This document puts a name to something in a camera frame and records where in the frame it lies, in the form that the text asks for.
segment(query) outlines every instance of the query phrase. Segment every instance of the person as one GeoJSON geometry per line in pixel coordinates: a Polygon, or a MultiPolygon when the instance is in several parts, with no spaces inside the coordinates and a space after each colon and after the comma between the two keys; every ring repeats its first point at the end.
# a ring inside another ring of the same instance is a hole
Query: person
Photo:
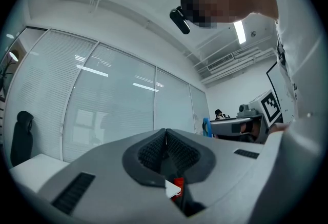
{"type": "MultiPolygon", "coordinates": [[[[185,18],[200,27],[233,23],[252,13],[275,21],[277,62],[295,104],[295,118],[326,115],[327,41],[309,0],[180,0],[185,18]]],[[[275,124],[270,133],[288,125],[275,124]]]]}
{"type": "Polygon", "coordinates": [[[215,110],[215,120],[230,118],[228,115],[223,114],[220,109],[215,110]]]}

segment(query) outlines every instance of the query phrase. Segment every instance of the air vent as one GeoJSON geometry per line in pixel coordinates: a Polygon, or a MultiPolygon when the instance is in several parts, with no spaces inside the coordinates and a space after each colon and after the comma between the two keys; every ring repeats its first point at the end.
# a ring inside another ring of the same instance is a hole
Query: air vent
{"type": "Polygon", "coordinates": [[[83,194],[88,189],[89,185],[95,178],[94,175],[80,173],[58,196],[52,205],[60,211],[70,214],[83,194]]]}
{"type": "Polygon", "coordinates": [[[257,157],[259,155],[259,153],[247,151],[247,150],[244,150],[244,149],[237,149],[234,153],[238,154],[238,155],[241,155],[241,156],[250,157],[250,158],[253,158],[253,159],[257,159],[257,157]]]}
{"type": "Polygon", "coordinates": [[[219,59],[218,61],[210,64],[209,66],[207,66],[207,69],[209,71],[213,71],[214,69],[219,68],[220,66],[223,66],[223,65],[227,64],[228,62],[233,61],[233,59],[234,59],[234,56],[232,54],[229,54],[229,55],[219,59]]]}

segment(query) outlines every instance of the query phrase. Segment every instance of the person sitting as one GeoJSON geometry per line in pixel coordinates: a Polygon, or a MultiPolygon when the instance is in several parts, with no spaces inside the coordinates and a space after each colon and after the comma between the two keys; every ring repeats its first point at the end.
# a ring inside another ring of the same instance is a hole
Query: person sitting
{"type": "Polygon", "coordinates": [[[220,109],[215,110],[215,120],[230,118],[230,116],[223,114],[220,109]]]}

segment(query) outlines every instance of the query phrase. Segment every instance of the white wall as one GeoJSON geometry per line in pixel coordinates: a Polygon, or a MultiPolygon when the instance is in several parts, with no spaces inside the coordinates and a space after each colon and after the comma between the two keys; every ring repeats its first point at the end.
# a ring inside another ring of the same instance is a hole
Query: white wall
{"type": "Polygon", "coordinates": [[[241,104],[247,104],[261,93],[272,89],[267,71],[275,61],[275,57],[265,59],[252,65],[244,74],[208,88],[210,118],[215,119],[216,109],[230,117],[236,117],[241,104]]]}
{"type": "Polygon", "coordinates": [[[59,2],[29,20],[28,25],[99,40],[157,65],[202,91],[206,90],[191,62],[176,48],[136,22],[109,10],[98,8],[93,15],[88,12],[88,5],[59,2]]]}

